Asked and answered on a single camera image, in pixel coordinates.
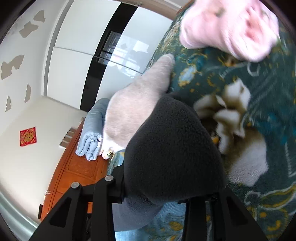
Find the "dark grey fleece garment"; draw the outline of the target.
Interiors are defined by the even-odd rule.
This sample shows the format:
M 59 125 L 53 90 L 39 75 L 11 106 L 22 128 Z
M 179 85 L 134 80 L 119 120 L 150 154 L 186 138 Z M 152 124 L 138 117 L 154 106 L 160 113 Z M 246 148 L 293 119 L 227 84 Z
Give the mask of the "dark grey fleece garment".
M 125 149 L 126 197 L 114 204 L 117 232 L 147 225 L 164 204 L 223 190 L 222 158 L 197 113 L 166 94 Z

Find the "folded light blue quilt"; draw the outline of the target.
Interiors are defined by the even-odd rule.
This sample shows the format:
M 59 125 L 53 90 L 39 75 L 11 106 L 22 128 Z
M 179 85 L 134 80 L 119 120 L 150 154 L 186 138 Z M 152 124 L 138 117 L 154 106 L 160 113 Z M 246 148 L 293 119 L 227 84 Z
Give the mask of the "folded light blue quilt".
M 103 139 L 103 126 L 109 99 L 98 100 L 90 109 L 83 123 L 75 154 L 85 156 L 87 161 L 97 159 Z

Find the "white fluffy garment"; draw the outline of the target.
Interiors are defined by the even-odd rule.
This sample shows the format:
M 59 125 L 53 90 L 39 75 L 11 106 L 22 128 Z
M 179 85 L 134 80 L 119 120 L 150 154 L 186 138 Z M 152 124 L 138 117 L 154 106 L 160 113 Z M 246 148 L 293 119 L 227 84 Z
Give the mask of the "white fluffy garment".
M 107 160 L 112 153 L 124 150 L 151 115 L 170 86 L 174 65 L 173 54 L 165 54 L 143 75 L 112 96 L 106 110 L 99 152 L 103 159 Z

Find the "teal floral bed blanket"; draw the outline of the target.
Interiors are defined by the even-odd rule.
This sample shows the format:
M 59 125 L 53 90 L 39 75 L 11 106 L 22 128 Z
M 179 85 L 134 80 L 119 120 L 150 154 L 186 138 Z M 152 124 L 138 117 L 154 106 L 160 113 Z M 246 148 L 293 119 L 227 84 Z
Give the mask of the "teal floral bed blanket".
M 226 186 L 268 240 L 295 240 L 295 232 L 286 233 L 295 216 L 295 42 L 285 19 L 276 16 L 280 42 L 263 60 L 249 62 L 214 47 L 185 48 L 179 35 L 188 9 L 173 22 L 147 70 L 173 54 L 164 95 L 178 96 L 197 113 L 222 158 Z M 184 221 L 185 203 L 168 202 L 147 225 L 116 233 L 181 240 Z M 206 221 L 212 240 L 209 202 Z

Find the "white glossy wardrobe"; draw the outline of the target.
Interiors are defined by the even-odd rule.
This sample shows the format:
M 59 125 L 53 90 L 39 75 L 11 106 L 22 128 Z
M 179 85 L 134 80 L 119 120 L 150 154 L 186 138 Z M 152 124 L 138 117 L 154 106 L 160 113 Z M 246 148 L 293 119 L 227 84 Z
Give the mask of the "white glossy wardrobe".
M 50 42 L 45 96 L 89 111 L 144 73 L 171 20 L 119 1 L 67 1 Z

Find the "pink garment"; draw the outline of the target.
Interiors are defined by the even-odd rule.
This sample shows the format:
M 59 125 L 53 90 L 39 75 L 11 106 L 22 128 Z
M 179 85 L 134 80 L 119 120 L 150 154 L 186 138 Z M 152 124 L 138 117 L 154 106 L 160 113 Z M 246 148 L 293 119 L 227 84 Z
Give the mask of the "pink garment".
M 187 49 L 214 47 L 259 62 L 280 42 L 279 23 L 261 1 L 194 1 L 183 15 L 179 39 Z

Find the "red paper wall decoration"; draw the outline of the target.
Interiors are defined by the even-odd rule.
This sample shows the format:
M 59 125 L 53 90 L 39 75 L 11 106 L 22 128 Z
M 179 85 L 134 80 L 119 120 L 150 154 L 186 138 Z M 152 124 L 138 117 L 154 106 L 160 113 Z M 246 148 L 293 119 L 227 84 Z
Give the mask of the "red paper wall decoration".
M 20 131 L 20 146 L 24 147 L 37 142 L 36 128 L 28 128 Z

